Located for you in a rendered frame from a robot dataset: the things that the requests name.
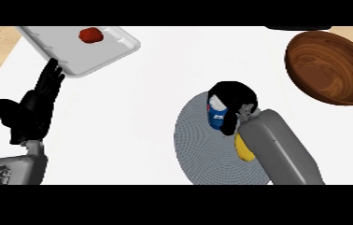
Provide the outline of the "brown wooden bowl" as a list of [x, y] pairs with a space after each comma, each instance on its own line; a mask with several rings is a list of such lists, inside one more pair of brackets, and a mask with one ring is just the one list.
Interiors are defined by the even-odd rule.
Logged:
[[353, 105], [353, 42], [324, 31], [297, 34], [284, 54], [299, 89], [331, 105]]

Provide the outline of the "red apple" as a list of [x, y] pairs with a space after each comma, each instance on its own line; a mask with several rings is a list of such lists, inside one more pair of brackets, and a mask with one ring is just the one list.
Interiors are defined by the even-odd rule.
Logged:
[[98, 28], [91, 27], [80, 31], [79, 38], [85, 43], [95, 43], [104, 40], [104, 34]]

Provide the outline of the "white rectangular tray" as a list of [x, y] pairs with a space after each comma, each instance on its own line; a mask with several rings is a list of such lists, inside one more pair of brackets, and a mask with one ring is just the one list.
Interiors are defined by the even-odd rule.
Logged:
[[17, 30], [46, 60], [55, 58], [68, 77], [85, 77], [139, 50], [141, 42], [119, 26], [96, 26], [104, 40], [79, 38], [88, 26], [18, 26]]

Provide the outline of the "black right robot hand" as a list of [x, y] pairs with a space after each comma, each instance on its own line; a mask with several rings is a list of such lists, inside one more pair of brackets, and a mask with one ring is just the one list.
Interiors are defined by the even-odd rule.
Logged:
[[213, 95], [228, 107], [219, 131], [225, 135], [234, 135], [238, 124], [252, 118], [259, 108], [257, 95], [250, 87], [238, 81], [222, 81], [216, 84], [209, 91], [207, 104]]

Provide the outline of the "grey round woven placemat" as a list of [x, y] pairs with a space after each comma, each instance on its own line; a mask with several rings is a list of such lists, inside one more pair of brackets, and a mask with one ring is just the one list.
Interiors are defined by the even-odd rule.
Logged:
[[195, 185], [266, 185], [271, 178], [259, 160], [244, 161], [235, 149], [235, 137], [212, 128], [207, 117], [207, 93], [188, 102], [176, 120], [176, 158]]

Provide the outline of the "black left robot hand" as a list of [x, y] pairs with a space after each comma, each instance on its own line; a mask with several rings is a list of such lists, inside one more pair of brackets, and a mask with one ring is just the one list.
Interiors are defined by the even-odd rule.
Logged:
[[0, 99], [0, 122], [11, 128], [11, 144], [42, 141], [52, 125], [54, 103], [65, 79], [58, 60], [51, 58], [36, 87], [26, 93], [20, 103]]

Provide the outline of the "yellow banana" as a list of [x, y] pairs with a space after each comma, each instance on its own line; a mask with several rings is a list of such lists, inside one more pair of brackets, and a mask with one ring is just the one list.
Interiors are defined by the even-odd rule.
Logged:
[[237, 148], [240, 158], [244, 161], [250, 162], [252, 160], [256, 159], [256, 155], [255, 155], [253, 151], [249, 149], [240, 134], [237, 134], [237, 136], [235, 136], [235, 148]]

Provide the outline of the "blue can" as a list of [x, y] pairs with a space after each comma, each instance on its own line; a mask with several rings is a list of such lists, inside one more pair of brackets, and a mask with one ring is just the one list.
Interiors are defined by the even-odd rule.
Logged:
[[219, 130], [224, 124], [224, 118], [228, 112], [228, 107], [215, 95], [212, 96], [209, 100], [207, 109], [209, 109], [210, 126], [216, 130]]

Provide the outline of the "black appliance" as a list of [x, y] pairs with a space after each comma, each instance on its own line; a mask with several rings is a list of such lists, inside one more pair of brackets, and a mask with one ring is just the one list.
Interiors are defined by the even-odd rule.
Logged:
[[333, 26], [265, 26], [272, 30], [284, 30], [284, 31], [318, 31], [318, 30], [330, 30]]

